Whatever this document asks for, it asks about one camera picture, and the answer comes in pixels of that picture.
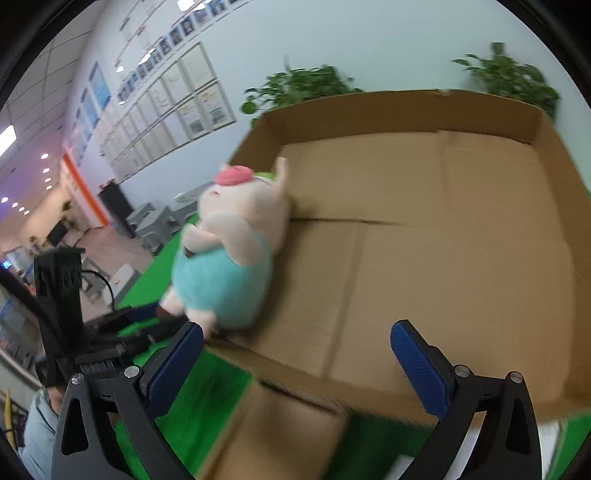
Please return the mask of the left potted green plant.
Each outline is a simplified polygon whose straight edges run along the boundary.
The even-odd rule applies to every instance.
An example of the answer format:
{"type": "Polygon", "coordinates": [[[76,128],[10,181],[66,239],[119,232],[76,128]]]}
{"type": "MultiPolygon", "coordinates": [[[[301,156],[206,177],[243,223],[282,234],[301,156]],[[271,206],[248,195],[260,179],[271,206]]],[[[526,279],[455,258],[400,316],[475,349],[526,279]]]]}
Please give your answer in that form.
{"type": "Polygon", "coordinates": [[[293,68],[284,61],[283,71],[267,76],[262,86],[245,90],[240,111],[252,117],[250,124],[255,125],[267,111],[362,92],[353,84],[352,77],[342,76],[335,66],[322,64],[310,69],[293,68]]]}

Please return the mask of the right potted green plant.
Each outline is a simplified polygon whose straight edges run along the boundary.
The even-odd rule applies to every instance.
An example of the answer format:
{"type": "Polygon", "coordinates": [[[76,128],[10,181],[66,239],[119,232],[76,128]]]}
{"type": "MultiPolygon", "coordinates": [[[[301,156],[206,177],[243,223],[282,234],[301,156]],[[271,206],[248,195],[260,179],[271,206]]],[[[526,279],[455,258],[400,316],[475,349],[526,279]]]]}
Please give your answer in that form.
{"type": "Polygon", "coordinates": [[[559,92],[536,66],[516,61],[504,42],[491,42],[489,56],[468,53],[452,62],[460,65],[486,93],[538,107],[556,121],[559,92]]]}

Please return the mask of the green table cloth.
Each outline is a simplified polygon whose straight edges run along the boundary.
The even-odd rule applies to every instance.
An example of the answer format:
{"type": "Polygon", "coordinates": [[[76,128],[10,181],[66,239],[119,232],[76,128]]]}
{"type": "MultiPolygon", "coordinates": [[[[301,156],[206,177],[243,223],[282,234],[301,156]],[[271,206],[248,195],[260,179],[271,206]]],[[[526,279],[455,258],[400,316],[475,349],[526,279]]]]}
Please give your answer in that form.
{"type": "Polygon", "coordinates": [[[145,369],[163,411],[202,348],[290,392],[438,426],[413,479],[444,476],[476,411],[477,479],[535,478],[536,419],[590,402],[590,258],[562,241],[352,221],[290,224],[243,343],[186,325],[145,369]]]}

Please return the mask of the brown cardboard insert tray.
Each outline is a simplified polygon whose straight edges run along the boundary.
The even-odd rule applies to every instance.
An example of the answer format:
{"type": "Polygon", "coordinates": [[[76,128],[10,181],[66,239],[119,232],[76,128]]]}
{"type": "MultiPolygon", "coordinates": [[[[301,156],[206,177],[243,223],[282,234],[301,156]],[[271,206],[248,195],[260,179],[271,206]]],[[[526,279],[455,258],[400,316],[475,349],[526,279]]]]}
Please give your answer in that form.
{"type": "Polygon", "coordinates": [[[222,428],[197,479],[321,479],[349,412],[253,381],[222,428]]]}

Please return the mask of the framed certificates on wall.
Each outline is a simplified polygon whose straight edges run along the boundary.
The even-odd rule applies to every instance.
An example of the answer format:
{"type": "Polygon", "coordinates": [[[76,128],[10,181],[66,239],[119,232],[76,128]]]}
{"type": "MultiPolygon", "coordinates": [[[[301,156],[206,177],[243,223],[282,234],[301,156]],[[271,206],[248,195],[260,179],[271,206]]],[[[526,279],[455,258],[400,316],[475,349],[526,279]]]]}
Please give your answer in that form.
{"type": "Polygon", "coordinates": [[[123,182],[179,148],[235,123],[204,44],[197,42],[147,80],[146,89],[97,125],[98,153],[123,182]]]}

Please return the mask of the large flat cardboard box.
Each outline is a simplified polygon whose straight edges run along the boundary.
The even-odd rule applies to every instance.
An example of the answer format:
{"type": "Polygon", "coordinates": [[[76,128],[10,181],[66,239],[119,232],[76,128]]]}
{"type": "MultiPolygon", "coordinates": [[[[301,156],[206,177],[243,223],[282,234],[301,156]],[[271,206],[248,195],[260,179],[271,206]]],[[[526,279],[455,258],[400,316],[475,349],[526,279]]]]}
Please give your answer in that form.
{"type": "Polygon", "coordinates": [[[390,347],[407,319],[455,364],[521,373],[536,416],[590,406],[590,201],[540,109],[374,92],[263,115],[235,165],[290,163],[273,286],[228,363],[290,392],[429,417],[390,347]]]}

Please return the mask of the grey plastic stools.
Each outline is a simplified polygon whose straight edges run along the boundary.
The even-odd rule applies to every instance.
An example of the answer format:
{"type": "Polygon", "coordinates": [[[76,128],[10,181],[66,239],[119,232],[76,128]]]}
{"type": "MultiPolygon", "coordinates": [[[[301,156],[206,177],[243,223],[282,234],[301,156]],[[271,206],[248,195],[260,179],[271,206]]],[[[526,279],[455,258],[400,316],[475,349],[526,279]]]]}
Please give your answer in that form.
{"type": "Polygon", "coordinates": [[[174,199],[172,207],[156,207],[148,202],[133,210],[126,217],[126,222],[140,240],[142,248],[156,256],[197,213],[198,195],[197,190],[180,194],[174,199]]]}

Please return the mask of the pink pig plush toy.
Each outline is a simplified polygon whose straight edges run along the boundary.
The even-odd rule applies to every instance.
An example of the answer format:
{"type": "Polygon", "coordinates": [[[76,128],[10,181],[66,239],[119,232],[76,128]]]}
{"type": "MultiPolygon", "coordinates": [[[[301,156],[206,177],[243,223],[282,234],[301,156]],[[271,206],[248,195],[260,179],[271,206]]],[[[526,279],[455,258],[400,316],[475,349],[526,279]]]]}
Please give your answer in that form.
{"type": "Polygon", "coordinates": [[[273,178],[225,165],[198,200],[198,221],[186,224],[156,317],[186,317],[204,337],[242,332],[256,323],[283,247],[290,204],[287,158],[273,178]]]}

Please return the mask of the potted green plant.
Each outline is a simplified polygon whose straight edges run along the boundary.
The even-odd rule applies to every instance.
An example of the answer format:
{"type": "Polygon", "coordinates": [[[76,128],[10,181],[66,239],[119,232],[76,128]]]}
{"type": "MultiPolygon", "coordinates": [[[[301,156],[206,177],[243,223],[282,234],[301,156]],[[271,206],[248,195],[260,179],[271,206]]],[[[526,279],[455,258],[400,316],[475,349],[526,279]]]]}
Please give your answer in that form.
{"type": "Polygon", "coordinates": [[[489,56],[468,53],[452,62],[460,65],[486,93],[538,107],[556,121],[559,92],[536,66],[516,61],[504,42],[491,42],[489,56]]]}
{"type": "Polygon", "coordinates": [[[352,77],[342,76],[335,66],[322,64],[310,69],[293,68],[284,61],[283,71],[267,76],[262,86],[245,90],[240,111],[252,117],[250,124],[255,125],[267,111],[362,92],[353,84],[352,77]]]}

